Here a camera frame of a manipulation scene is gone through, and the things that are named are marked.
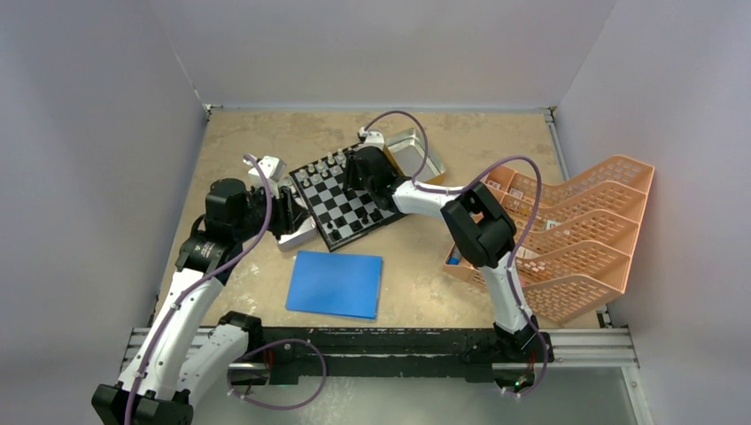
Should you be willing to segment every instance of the gray wall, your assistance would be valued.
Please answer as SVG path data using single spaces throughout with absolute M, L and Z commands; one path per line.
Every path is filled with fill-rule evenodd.
M 97 423 L 203 134 L 145 1 L 0 2 L 0 423 Z
M 151 0 L 205 103 L 558 104 L 616 0 Z
M 748 423 L 751 3 L 620 0 L 558 110 L 572 172 L 656 166 L 626 295 L 657 423 Z

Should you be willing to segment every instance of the table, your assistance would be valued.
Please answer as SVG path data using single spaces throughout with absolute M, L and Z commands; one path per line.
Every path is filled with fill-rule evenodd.
M 174 272 L 182 242 L 193 220 L 204 213 L 209 186 L 227 177 L 244 179 L 245 153 L 282 158 L 294 169 L 330 151 L 357 141 L 357 130 L 378 112 L 252 112 L 214 111 L 207 124 L 204 144 L 170 252 L 161 292 Z M 561 170 L 542 113 L 416 113 L 425 126 L 429 147 L 446 165 L 444 185 L 460 186 L 498 158 L 511 154 L 530 156 L 538 163 L 544 182 L 561 182 Z M 379 121 L 374 128 L 393 135 L 413 128 L 401 116 Z M 526 174 L 531 168 L 510 164 Z M 452 239 L 440 220 L 409 216 L 380 228 L 339 252 L 383 257 L 378 317 L 374 321 L 288 312 L 284 308 L 296 252 L 280 252 L 267 235 L 236 267 L 227 287 L 203 319 L 214 326 L 226 312 L 235 310 L 260 317 L 268 326 L 486 328 L 492 324 L 492 304 L 477 286 L 441 271 Z M 320 237 L 299 247 L 326 251 Z M 552 324 L 540 320 L 542 327 Z M 586 315 L 569 328 L 598 328 L 595 314 Z

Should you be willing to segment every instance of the chessboard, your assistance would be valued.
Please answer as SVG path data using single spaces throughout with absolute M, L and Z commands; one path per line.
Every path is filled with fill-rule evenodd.
M 365 190 L 343 191 L 345 154 L 358 145 L 331 152 L 290 171 L 298 193 L 332 252 L 405 216 L 378 208 Z

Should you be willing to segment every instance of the orange basket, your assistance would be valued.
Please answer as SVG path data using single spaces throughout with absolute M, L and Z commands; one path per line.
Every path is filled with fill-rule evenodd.
M 524 296 L 535 314 L 562 326 L 625 292 L 653 176 L 653 166 L 614 156 L 569 182 L 544 185 L 546 201 L 523 243 L 531 255 L 516 258 Z M 499 166 L 484 182 L 521 234 L 536 181 Z M 444 271 L 484 286 L 482 274 L 465 259 L 451 265 L 446 264 L 449 257 Z

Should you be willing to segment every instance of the blue sheet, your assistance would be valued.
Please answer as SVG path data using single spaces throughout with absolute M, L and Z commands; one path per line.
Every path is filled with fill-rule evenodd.
M 375 319 L 382 264 L 375 255 L 300 251 L 287 310 Z

